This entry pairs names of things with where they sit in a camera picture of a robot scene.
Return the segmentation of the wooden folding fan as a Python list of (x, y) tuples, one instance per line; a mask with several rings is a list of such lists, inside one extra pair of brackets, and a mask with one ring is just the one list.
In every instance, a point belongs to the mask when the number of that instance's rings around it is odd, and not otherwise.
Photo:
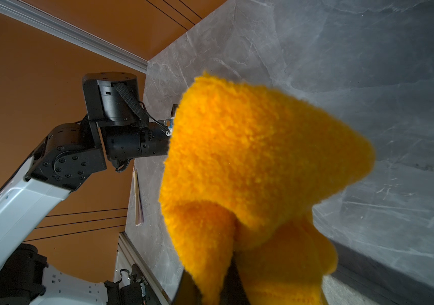
[(134, 191), (134, 225), (141, 226), (144, 223), (143, 207), (140, 194), (138, 171), (133, 169), (133, 191)]

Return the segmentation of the aluminium corner post left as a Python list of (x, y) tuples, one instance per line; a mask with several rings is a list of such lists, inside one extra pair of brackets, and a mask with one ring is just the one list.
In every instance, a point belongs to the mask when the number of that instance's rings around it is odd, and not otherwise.
[(0, 0), (0, 14), (146, 74), (148, 62), (24, 1)]

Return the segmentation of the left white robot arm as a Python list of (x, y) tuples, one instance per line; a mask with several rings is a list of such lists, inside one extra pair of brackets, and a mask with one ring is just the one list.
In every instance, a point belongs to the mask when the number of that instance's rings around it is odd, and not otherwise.
[(117, 172), (136, 158), (163, 156), (168, 121), (148, 114), (138, 80), (126, 72), (87, 74), (87, 114), (54, 128), (0, 189), (0, 304), (145, 304), (147, 286), (91, 283), (58, 271), (28, 235), (54, 207), (111, 163)]

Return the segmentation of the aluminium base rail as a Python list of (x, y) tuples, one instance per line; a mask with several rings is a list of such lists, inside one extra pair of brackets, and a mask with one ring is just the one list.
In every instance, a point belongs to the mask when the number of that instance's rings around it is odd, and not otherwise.
[(119, 234), (114, 282), (134, 304), (171, 304), (125, 232)]

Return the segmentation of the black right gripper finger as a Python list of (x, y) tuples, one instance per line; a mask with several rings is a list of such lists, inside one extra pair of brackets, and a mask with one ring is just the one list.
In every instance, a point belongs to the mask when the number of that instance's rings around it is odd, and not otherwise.
[(250, 305), (234, 259), (227, 270), (220, 293), (221, 305)]

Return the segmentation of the yellow microfibre cloth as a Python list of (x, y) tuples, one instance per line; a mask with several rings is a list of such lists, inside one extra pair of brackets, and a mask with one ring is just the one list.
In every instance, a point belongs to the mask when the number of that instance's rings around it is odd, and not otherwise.
[(312, 209), (364, 179), (371, 142), (326, 111), (266, 86), (196, 77), (183, 94), (159, 201), (203, 304), (235, 266), (251, 304), (326, 304), (335, 246)]

